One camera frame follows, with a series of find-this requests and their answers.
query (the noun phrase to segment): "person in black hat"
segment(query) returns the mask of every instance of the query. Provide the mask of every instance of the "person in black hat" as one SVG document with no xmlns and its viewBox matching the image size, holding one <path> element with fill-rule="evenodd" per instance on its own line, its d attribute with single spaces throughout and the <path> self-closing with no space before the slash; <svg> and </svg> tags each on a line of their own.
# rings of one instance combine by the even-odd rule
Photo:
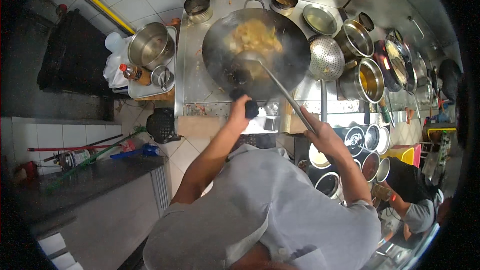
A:
<svg viewBox="0 0 480 270">
<path fill-rule="evenodd" d="M 392 189 L 393 196 L 382 202 L 379 212 L 393 208 L 404 225 L 388 241 L 406 249 L 413 249 L 435 223 L 441 224 L 450 207 L 452 198 L 444 200 L 438 185 L 413 165 L 398 158 L 390 159 L 390 173 L 380 184 Z"/>
</svg>

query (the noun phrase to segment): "stir-fried food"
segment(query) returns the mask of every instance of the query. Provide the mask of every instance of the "stir-fried food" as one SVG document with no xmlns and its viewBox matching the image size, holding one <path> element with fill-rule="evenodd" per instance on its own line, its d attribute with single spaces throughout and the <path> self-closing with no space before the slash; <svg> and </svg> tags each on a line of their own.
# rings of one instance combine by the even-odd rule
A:
<svg viewBox="0 0 480 270">
<path fill-rule="evenodd" d="M 261 53 L 267 62 L 267 67 L 272 69 L 273 53 L 282 53 L 283 47 L 275 35 L 275 27 L 267 28 L 258 19 L 251 19 L 237 26 L 225 39 L 230 51 L 236 55 L 244 50 L 255 50 Z M 258 63 L 244 65 L 253 80 L 268 78 L 268 74 Z"/>
<path fill-rule="evenodd" d="M 231 33 L 230 50 L 237 54 L 243 50 L 256 50 L 267 57 L 276 51 L 281 53 L 283 48 L 275 35 L 275 27 L 267 28 L 258 19 L 251 19 Z"/>
</svg>

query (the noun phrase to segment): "gray shirt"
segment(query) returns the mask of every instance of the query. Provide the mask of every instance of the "gray shirt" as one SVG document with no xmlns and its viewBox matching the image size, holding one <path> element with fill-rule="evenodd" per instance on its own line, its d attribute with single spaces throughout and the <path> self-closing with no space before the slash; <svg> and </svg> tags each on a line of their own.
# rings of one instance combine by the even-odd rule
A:
<svg viewBox="0 0 480 270">
<path fill-rule="evenodd" d="M 429 229 L 435 221 L 435 212 L 438 206 L 444 201 L 444 195 L 441 190 L 435 194 L 433 202 L 429 199 L 410 204 L 406 211 L 403 221 L 408 225 L 413 234 L 423 233 Z"/>
<path fill-rule="evenodd" d="M 143 250 L 148 269 L 227 269 L 256 242 L 298 269 L 359 269 L 381 238 L 375 209 L 317 191 L 283 148 L 244 144 L 192 204 L 175 203 Z"/>
</svg>

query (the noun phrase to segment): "black cloth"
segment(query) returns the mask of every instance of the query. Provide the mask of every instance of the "black cloth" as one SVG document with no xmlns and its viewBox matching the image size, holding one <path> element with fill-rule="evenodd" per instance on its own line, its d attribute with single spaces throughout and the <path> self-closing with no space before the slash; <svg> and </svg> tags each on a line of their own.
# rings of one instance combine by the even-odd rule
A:
<svg viewBox="0 0 480 270">
<path fill-rule="evenodd" d="M 419 168 L 404 163 L 398 158 L 388 157 L 388 159 L 390 172 L 386 181 L 403 201 L 415 204 L 425 199 L 434 201 L 438 187 L 434 186 Z M 390 203 L 382 202 L 378 211 L 387 207 L 390 207 Z"/>
</svg>

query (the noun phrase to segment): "man's arm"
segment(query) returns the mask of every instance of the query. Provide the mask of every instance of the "man's arm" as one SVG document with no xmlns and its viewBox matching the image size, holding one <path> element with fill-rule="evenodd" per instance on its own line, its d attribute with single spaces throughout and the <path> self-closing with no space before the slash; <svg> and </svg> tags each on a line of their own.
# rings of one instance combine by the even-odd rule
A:
<svg viewBox="0 0 480 270">
<path fill-rule="evenodd" d="M 392 189 L 392 187 L 389 186 L 386 181 L 383 181 L 380 184 L 392 190 L 392 195 L 395 195 L 395 196 L 391 196 L 388 202 L 390 203 L 390 206 L 393 207 L 393 209 L 398 213 L 398 215 L 401 218 L 405 217 L 411 203 L 403 201 L 402 197 L 400 197 L 400 195 L 397 192 L 395 192 L 395 190 Z"/>
<path fill-rule="evenodd" d="M 199 199 L 202 192 L 219 174 L 225 158 L 248 126 L 250 119 L 245 118 L 245 103 L 249 100 L 250 97 L 243 95 L 232 103 L 227 123 L 189 165 L 170 205 L 176 202 L 190 204 Z"/>
<path fill-rule="evenodd" d="M 303 106 L 303 113 L 315 129 L 317 134 L 306 130 L 304 134 L 314 144 L 315 148 L 335 160 L 337 169 L 342 177 L 343 194 L 348 204 L 357 200 L 363 200 L 372 205 L 372 195 L 367 180 L 360 171 L 357 163 L 353 160 L 349 149 L 343 140 L 335 133 L 330 124 L 320 122 L 317 117 L 309 113 Z"/>
</svg>

